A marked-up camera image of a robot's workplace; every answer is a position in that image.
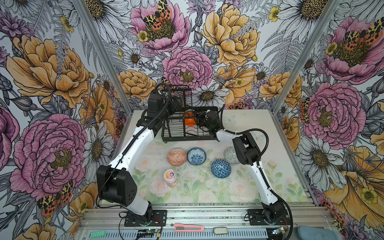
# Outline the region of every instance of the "ceramic bowl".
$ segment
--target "ceramic bowl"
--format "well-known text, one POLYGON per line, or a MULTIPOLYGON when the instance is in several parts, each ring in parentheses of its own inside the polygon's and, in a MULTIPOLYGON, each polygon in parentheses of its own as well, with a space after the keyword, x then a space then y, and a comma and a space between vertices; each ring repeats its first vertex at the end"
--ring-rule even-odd
POLYGON ((240 163, 239 160, 237 159, 234 147, 228 147, 224 150, 224 158, 230 164, 239 164, 240 163))
POLYGON ((226 178, 231 174, 231 165, 224 159, 217 159, 212 163, 211 172, 218 178, 226 178))
POLYGON ((172 149, 167 156, 170 165, 178 167, 185 163, 187 160, 187 153, 181 148, 172 149))
POLYGON ((204 150, 199 147, 194 147, 187 153, 188 162, 193 165, 201 165, 205 162, 207 155, 204 150))

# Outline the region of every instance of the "yellow flower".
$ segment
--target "yellow flower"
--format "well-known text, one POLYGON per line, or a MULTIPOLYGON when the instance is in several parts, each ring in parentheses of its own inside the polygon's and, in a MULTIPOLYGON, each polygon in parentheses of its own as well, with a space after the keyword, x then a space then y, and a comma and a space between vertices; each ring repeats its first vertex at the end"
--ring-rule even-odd
POLYGON ((333 185, 325 196, 341 213, 354 219, 367 215, 365 225, 378 228, 384 222, 384 162, 366 146, 349 146, 344 161, 347 170, 339 169, 347 185, 333 185))
POLYGON ((64 25, 65 30, 73 32, 73 26, 70 25, 68 18, 61 16, 60 22, 64 25))
POLYGON ((46 104, 53 95, 62 96, 75 108, 81 99, 91 93, 89 73, 75 50, 66 47, 61 80, 57 79, 58 64, 56 49, 52 39, 42 42, 39 38, 22 36, 13 38, 14 46, 22 52, 23 58, 7 58, 7 70, 20 88, 22 96, 43 96, 41 104, 46 104))
POLYGON ((146 31, 140 31, 137 34, 137 37, 139 38, 139 41, 142 43, 148 41, 148 33, 146 31))
POLYGON ((219 67, 215 76, 226 81, 222 86, 222 89, 229 89, 229 95, 226 96, 227 99, 225 100, 226 105, 239 101, 245 96, 245 92, 250 92, 252 90, 252 79, 255 75, 255 71, 255 68, 247 70, 247 68, 241 67, 240 69, 237 69, 237 67, 232 64, 225 67, 219 67))
POLYGON ((70 209, 73 211, 73 213, 69 214, 67 219, 71 222, 75 222, 84 216, 87 209, 94 208, 97 196, 97 183, 92 182, 85 185, 85 187, 80 191, 79 196, 71 202, 70 209))
MULTIPOLYGON (((149 97, 149 94, 156 86, 156 82, 141 71, 124 71, 119 74, 118 78, 128 99, 134 96, 144 100, 149 97)), ((113 93, 116 98, 119 98, 116 90, 113 93)))
POLYGON ((336 48, 337 48, 336 42, 330 43, 328 45, 327 49, 325 50, 325 53, 328 55, 332 55, 334 53, 334 51, 336 50, 336 48))
POLYGON ((273 7, 271 8, 270 14, 268 16, 269 20, 272 20, 272 22, 276 22, 279 18, 277 17, 277 14, 280 12, 279 7, 273 7))
POLYGON ((18 235, 14 240, 55 240, 56 227, 48 223, 41 226, 39 223, 32 224, 25 232, 18 235))
MULTIPOLYGON (((285 82, 288 80, 288 76, 291 72, 285 72, 283 74, 272 75, 267 78, 268 84, 264 84, 260 87, 260 97, 271 99, 274 96, 278 96, 283 89, 285 82)), ((298 104, 299 99, 301 98, 301 84, 303 83, 302 77, 298 76, 293 87, 289 91, 285 102, 289 107, 293 108, 298 104)))
POLYGON ((250 24, 249 17, 240 15, 240 10, 234 8, 233 5, 229 7, 227 4, 223 5, 221 16, 215 12, 211 12, 207 16, 201 34, 209 41, 205 45, 217 46, 219 63, 242 66, 247 62, 247 58, 255 55, 260 37, 256 26, 242 36, 230 38, 247 24, 250 24))
POLYGON ((294 117, 288 118, 287 116, 282 120, 281 127, 292 150, 295 151, 300 141, 299 119, 294 117))
POLYGON ((109 93, 103 89, 101 84, 97 85, 92 97, 87 96, 79 109, 81 124, 85 126, 96 125, 97 127, 103 122, 107 125, 107 130, 114 136, 115 118, 112 101, 108 98, 109 93))
POLYGON ((377 203, 377 193, 373 190, 369 190, 368 188, 363 188, 361 190, 361 199, 368 204, 376 204, 377 203))
POLYGON ((118 48, 118 55, 119 55, 119 58, 124 59, 124 54, 122 53, 120 48, 118 48))

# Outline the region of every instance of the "green object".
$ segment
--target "green object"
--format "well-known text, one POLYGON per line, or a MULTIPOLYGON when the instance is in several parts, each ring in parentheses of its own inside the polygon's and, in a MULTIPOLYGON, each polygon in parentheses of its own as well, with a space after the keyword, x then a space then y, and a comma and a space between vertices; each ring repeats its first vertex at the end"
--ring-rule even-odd
POLYGON ((93 232, 90 234, 89 238, 96 238, 96 237, 103 237, 105 235, 105 230, 104 231, 98 231, 98 232, 93 232))

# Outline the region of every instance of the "blue geometric bowl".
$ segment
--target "blue geometric bowl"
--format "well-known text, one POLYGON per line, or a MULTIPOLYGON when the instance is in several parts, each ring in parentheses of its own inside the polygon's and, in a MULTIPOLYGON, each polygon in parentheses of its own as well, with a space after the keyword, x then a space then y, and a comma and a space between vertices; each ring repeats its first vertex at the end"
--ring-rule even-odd
POLYGON ((212 163, 211 172, 218 178, 226 178, 231 174, 231 165, 224 159, 217 159, 212 163))
POLYGON ((188 162, 193 165, 201 165, 205 162, 207 155, 204 150, 199 147, 194 147, 187 153, 188 162))

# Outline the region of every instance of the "orange object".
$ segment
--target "orange object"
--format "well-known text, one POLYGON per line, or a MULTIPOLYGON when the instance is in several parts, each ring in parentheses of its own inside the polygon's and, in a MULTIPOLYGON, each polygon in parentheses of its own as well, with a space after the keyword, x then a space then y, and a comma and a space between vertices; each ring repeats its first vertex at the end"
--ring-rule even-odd
POLYGON ((192 112, 185 113, 184 117, 187 117, 187 118, 184 118, 184 123, 187 126, 192 127, 192 126, 196 125, 196 122, 195 122, 195 119, 194 119, 194 114, 192 112))

